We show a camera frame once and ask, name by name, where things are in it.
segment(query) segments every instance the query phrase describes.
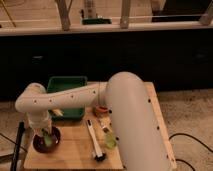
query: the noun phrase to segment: wooden table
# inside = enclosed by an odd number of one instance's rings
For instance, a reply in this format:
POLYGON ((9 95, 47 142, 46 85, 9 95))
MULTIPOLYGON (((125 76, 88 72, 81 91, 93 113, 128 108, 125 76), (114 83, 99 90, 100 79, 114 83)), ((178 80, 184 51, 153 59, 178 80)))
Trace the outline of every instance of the wooden table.
MULTIPOLYGON (((172 147, 168 140, 167 129, 154 86, 151 82, 146 82, 145 85, 160 125, 169 159, 172 161, 172 167, 175 169, 176 163, 173 161, 172 147)), ((109 125, 110 119, 107 114, 103 118, 103 122, 109 125)), ((55 125, 61 131, 60 145, 53 153, 41 154, 36 152, 31 144, 24 163, 26 169, 123 169, 118 148, 110 150, 105 147, 104 133, 100 128, 97 118, 92 114, 91 108, 86 109, 85 116, 80 122, 58 122, 55 125), (103 162, 96 162, 92 158, 93 145, 86 126, 87 119, 92 120, 97 139, 107 153, 107 158, 103 162)))

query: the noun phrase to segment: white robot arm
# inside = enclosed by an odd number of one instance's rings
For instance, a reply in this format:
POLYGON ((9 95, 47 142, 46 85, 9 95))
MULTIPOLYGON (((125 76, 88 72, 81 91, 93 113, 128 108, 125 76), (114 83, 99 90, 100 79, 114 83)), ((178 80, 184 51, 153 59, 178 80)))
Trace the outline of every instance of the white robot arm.
POLYGON ((39 84, 30 84, 17 99, 16 109, 27 113, 32 128, 42 128, 47 126, 49 109, 105 104, 128 171, 172 170, 144 83, 132 73, 121 72, 107 83, 51 94, 39 84))

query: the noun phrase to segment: wire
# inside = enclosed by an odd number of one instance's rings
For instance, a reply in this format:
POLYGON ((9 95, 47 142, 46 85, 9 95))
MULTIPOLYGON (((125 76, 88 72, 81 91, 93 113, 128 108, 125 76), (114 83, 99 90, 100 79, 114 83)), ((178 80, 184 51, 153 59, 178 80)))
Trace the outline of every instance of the wire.
MULTIPOLYGON (((17 143, 16 143, 15 141, 11 140, 10 138, 8 138, 7 136, 5 136, 4 134, 0 133, 0 135, 1 135, 3 138, 5 138, 5 139, 7 139, 8 141, 10 141, 11 143, 17 145, 17 143)), ((22 146, 20 146, 20 148, 23 149, 25 152, 27 152, 26 148, 24 148, 24 147, 22 147, 22 146)))
POLYGON ((177 162, 182 162, 182 163, 185 163, 186 165, 188 165, 193 171, 196 171, 195 168, 190 164, 188 163, 187 161, 183 160, 183 159, 175 159, 177 162))
POLYGON ((205 143, 203 143, 202 141, 200 141, 198 138, 196 138, 196 137, 194 137, 194 136, 192 136, 192 135, 186 134, 186 133, 176 133, 176 134, 173 134, 173 135, 171 135, 171 136, 169 137, 169 140, 171 140, 173 137, 178 136, 178 135, 187 136, 187 137, 190 137, 190 138, 196 140, 196 141, 199 142, 201 145, 203 145, 205 148, 207 148, 211 153, 213 153, 213 150, 212 150, 209 146, 207 146, 205 143))

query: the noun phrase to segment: concrete floor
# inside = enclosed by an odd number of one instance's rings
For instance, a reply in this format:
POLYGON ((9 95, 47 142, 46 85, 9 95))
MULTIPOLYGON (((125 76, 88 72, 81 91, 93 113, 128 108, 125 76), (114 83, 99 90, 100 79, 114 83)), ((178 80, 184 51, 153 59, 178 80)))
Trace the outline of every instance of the concrete floor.
MULTIPOLYGON (((157 95, 169 135, 188 133, 213 148, 213 89, 158 92, 157 95)), ((15 140, 19 121, 26 121, 26 116, 16 112, 14 103, 1 102, 0 131, 15 140)), ((24 136, 23 146, 26 146, 27 139, 29 133, 24 136)), ((183 136, 174 137, 171 142, 176 158, 188 161, 196 171, 213 170, 213 154, 199 143, 183 136)), ((12 150, 13 147, 13 144, 0 137, 0 152, 12 150)), ((177 164, 178 171, 190 171, 185 164, 177 164)), ((10 163, 0 164, 0 170, 7 171, 9 166, 10 163)))

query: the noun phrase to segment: green plastic tray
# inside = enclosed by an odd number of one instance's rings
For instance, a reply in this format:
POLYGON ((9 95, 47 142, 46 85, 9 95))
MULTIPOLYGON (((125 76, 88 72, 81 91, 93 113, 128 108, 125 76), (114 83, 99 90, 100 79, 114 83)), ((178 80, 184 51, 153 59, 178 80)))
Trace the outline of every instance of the green plastic tray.
MULTIPOLYGON (((48 93, 82 87, 87 84, 85 76, 54 76, 51 77, 47 86, 48 93)), ((61 109, 63 116, 56 116, 49 111, 53 120, 81 120, 84 116, 84 108, 61 109)))

